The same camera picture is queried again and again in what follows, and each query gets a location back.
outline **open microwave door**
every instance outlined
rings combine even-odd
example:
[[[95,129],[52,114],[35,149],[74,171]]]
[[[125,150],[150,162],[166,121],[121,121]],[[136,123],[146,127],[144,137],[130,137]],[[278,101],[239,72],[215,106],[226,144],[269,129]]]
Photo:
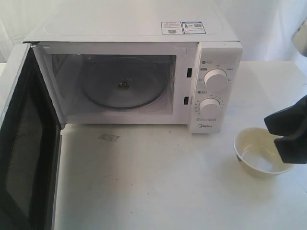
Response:
[[[30,44],[0,76],[0,229],[52,229],[60,123]]]

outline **microwave control panel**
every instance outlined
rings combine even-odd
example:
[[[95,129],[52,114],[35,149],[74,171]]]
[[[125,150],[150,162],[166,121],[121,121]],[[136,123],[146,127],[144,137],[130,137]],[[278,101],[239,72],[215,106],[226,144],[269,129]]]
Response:
[[[191,133],[220,132],[241,55],[239,42],[199,44],[191,85]]]

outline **timer knob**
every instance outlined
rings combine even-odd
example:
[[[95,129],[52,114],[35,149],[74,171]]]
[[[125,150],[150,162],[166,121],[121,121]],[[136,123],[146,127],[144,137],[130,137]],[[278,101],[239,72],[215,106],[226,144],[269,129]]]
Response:
[[[222,91],[227,87],[228,78],[226,73],[221,69],[213,69],[209,71],[203,80],[206,87],[213,92]]]
[[[206,118],[215,118],[221,112],[221,106],[218,100],[214,98],[209,98],[203,100],[199,106],[201,115]]]

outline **white microwave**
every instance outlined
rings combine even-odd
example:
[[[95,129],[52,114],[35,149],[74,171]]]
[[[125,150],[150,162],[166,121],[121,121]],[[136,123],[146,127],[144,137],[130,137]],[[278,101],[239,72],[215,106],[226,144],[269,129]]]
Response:
[[[0,77],[7,218],[26,229],[51,226],[65,124],[184,124],[191,133],[219,132],[241,54],[209,0],[64,2],[14,47]],[[27,152],[36,161],[23,173],[28,194],[10,179]]]

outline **microwave top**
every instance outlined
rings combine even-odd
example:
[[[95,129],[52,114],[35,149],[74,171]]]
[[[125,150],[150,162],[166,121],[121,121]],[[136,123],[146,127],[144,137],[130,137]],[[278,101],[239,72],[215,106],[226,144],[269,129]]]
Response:
[[[213,0],[66,0],[24,42],[238,41]]]

